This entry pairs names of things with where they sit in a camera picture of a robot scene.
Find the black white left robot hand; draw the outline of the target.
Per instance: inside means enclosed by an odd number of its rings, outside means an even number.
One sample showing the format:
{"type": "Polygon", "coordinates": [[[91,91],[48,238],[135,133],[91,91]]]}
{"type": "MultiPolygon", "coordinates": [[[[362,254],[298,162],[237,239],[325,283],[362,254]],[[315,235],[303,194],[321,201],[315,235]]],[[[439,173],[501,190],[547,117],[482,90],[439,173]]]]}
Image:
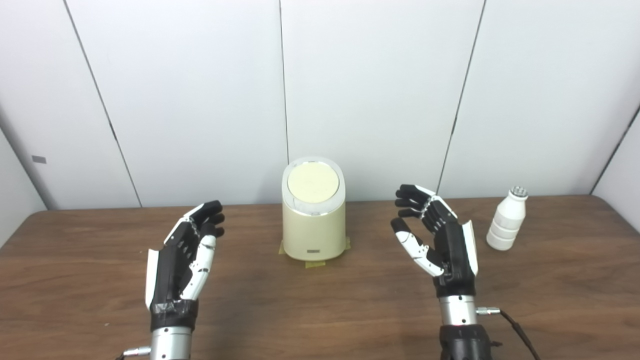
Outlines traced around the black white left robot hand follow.
{"type": "Polygon", "coordinates": [[[210,275],[217,239],[225,233],[224,220],[219,200],[201,203],[176,221],[161,249],[148,251],[145,305],[151,332],[195,329],[199,296],[210,275]]]}

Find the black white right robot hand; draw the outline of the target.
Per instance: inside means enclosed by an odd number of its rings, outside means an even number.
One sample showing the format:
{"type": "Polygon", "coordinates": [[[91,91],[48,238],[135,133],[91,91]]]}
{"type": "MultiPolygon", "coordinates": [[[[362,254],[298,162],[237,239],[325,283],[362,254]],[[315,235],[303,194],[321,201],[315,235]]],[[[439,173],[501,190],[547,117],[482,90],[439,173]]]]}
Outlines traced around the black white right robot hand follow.
{"type": "Polygon", "coordinates": [[[438,298],[476,296],[478,273],[473,223],[460,223],[457,214],[434,191],[402,184],[395,192],[397,218],[391,228],[409,257],[433,278],[438,298]],[[406,218],[418,219],[433,235],[429,246],[415,235],[406,218]]]}

